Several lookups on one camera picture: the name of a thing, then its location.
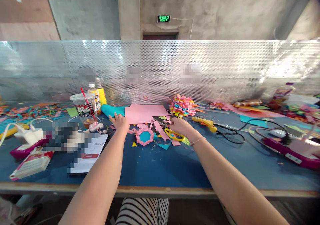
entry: red and white box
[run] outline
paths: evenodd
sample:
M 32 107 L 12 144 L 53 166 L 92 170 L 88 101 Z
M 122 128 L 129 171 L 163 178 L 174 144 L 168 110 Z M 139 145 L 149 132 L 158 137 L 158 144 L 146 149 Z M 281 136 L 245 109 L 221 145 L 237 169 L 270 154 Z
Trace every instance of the red and white box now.
M 19 165 L 19 167 L 14 170 L 14 172 L 10 175 L 10 179 L 12 181 L 16 181 L 46 170 L 54 152 L 42 151 L 42 148 L 43 147 L 36 147 Z

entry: bracelet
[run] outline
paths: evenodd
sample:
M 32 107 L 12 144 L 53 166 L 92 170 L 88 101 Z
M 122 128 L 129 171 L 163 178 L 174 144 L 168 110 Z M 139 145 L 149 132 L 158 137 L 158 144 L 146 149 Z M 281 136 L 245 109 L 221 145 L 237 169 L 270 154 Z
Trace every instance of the bracelet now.
M 193 147 L 193 145 L 196 143 L 196 142 L 199 142 L 201 139 L 205 139 L 205 137 L 202 137 L 202 138 L 198 138 L 197 140 L 195 140 L 194 142 L 191 142 L 190 145 Z

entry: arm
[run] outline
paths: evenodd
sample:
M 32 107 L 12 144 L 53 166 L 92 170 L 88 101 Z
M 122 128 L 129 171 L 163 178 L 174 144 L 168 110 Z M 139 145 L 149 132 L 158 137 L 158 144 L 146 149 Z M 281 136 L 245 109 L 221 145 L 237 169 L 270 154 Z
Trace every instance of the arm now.
M 202 137 L 180 118 L 172 119 L 170 129 L 186 136 L 190 142 Z M 193 148 L 212 188 L 237 224 L 288 224 L 259 190 L 209 142 L 201 139 Z
M 129 129 L 127 119 L 121 114 L 109 118 L 117 130 L 81 183 L 59 225 L 106 222 L 120 180 L 124 139 Z

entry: left hand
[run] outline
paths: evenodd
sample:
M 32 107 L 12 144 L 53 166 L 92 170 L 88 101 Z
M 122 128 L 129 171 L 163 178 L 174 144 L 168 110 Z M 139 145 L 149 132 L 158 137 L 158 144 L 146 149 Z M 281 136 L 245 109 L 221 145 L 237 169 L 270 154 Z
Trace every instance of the left hand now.
M 130 128 L 127 118 L 123 117 L 121 114 L 117 115 L 114 113 L 114 118 L 109 115 L 109 119 L 116 129 L 125 130 L 127 132 Z

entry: plastic bottle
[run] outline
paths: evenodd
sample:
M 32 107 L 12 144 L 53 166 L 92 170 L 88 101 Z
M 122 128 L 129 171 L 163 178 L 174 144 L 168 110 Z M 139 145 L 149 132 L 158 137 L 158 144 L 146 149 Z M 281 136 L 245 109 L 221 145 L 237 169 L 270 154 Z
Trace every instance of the plastic bottle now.
M 95 103 L 96 103 L 96 109 L 97 109 L 97 114 L 100 115 L 101 114 L 101 104 L 100 104 L 100 96 L 99 96 L 99 91 L 98 89 L 95 87 L 94 84 L 89 84 L 89 93 L 94 93 L 95 95 Z
M 269 103 L 269 107 L 272 109 L 281 108 L 281 103 L 284 102 L 288 95 L 292 93 L 295 88 L 292 86 L 294 83 L 286 83 L 285 86 L 279 87 L 273 95 L 272 100 Z

